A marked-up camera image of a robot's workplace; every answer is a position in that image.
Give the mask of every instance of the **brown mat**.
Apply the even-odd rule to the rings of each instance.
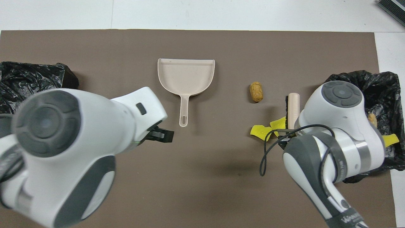
[[[186,128],[180,98],[159,83],[158,58],[216,60],[211,86],[190,99]],[[80,89],[108,98],[149,86],[169,115],[160,127],[175,131],[173,143],[118,155],[113,188],[75,226],[83,228],[326,227],[287,174],[280,148],[259,176],[263,142],[250,129],[285,116],[290,92],[304,104],[330,74],[379,72],[373,33],[344,32],[2,31],[0,61],[62,62]],[[254,81],[263,86],[260,103],[249,97]],[[395,226],[389,173],[338,189],[370,227]],[[0,216],[2,228],[40,227],[10,210]]]

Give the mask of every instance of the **yellow cloth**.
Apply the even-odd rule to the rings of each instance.
[[[382,136],[384,140],[385,147],[391,146],[394,143],[399,142],[398,137],[395,134],[390,134],[389,136]]]
[[[280,118],[280,119],[278,119],[278,120],[271,121],[271,122],[270,122],[270,127],[271,127],[272,129],[285,129],[285,128],[286,128],[286,117],[282,117],[282,118]],[[278,134],[277,131],[274,132],[274,134],[275,134],[277,137],[279,136],[279,134]]]
[[[263,125],[254,125],[250,130],[250,134],[252,136],[259,137],[261,140],[264,140],[266,135],[274,130],[274,129],[285,129],[286,128],[286,117],[282,117],[278,120],[271,121],[269,127],[265,127]]]

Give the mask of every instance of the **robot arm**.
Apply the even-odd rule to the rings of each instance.
[[[2,202],[49,228],[86,219],[109,192],[116,154],[146,139],[171,142],[173,132],[157,127],[166,118],[148,87],[112,100],[71,89],[31,96],[0,139],[0,156],[21,154],[25,163],[1,180]]]
[[[309,98],[296,125],[322,124],[307,128],[287,144],[284,165],[308,195],[331,228],[367,227],[363,218],[339,193],[333,183],[379,167],[384,143],[364,113],[361,91],[348,82],[320,86]]]

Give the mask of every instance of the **black plastic bag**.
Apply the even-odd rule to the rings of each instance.
[[[325,82],[346,81],[356,85],[364,95],[366,115],[375,114],[377,129],[382,135],[396,134],[399,143],[386,148],[381,167],[346,178],[345,183],[356,183],[363,178],[387,170],[405,169],[405,136],[401,107],[401,88],[398,75],[392,72],[371,74],[367,71],[354,71],[331,75]]]
[[[18,105],[34,93],[52,88],[77,89],[78,86],[77,77],[62,63],[0,62],[0,114],[14,114]]]

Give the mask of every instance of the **beige dustpan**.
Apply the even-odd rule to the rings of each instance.
[[[158,60],[158,76],[162,86],[180,96],[180,126],[188,123],[188,99],[206,90],[214,77],[215,60]]]

